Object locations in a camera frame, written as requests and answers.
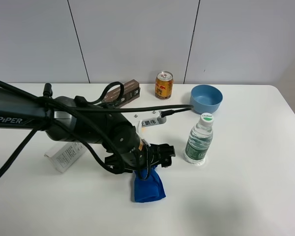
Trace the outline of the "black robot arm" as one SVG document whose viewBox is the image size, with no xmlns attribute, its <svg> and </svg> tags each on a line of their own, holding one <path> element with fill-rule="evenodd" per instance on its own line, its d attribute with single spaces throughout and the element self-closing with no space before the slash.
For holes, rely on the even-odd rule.
<svg viewBox="0 0 295 236">
<path fill-rule="evenodd" d="M 95 105 L 81 107 L 74 99 L 52 97 L 46 84 L 41 97 L 0 81 L 0 128 L 44 131 L 54 141 L 80 142 L 91 149 L 101 144 L 108 157 L 94 158 L 113 174 L 169 167 L 175 149 L 148 144 L 121 113 Z"/>
</svg>

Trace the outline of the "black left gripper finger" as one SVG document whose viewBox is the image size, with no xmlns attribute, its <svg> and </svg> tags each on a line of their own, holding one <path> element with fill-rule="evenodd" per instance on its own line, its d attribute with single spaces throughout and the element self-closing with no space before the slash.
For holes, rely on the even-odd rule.
<svg viewBox="0 0 295 236">
<path fill-rule="evenodd" d="M 160 160 L 160 165 L 162 168 L 167 168 L 172 165 L 172 158 L 171 157 L 164 157 Z"/>
</svg>

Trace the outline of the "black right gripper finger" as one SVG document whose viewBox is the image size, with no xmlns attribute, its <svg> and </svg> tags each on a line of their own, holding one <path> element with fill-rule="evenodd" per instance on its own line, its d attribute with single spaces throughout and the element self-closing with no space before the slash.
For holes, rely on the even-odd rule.
<svg viewBox="0 0 295 236">
<path fill-rule="evenodd" d="M 159 155 L 161 157 L 175 157 L 175 148 L 169 144 L 162 144 L 159 146 Z"/>
</svg>

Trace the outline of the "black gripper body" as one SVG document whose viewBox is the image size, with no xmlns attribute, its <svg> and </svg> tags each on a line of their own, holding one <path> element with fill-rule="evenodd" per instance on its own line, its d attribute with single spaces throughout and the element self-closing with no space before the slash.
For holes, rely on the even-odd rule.
<svg viewBox="0 0 295 236">
<path fill-rule="evenodd" d="M 105 157 L 104 163 L 113 170 L 121 171 L 121 173 L 132 173 L 133 171 L 142 170 L 148 167 L 148 159 L 151 167 L 161 164 L 160 148 L 162 145 L 146 144 L 143 142 L 142 150 L 133 147 L 128 153 L 121 155 L 123 161 L 123 169 L 117 157 L 113 154 Z"/>
</svg>

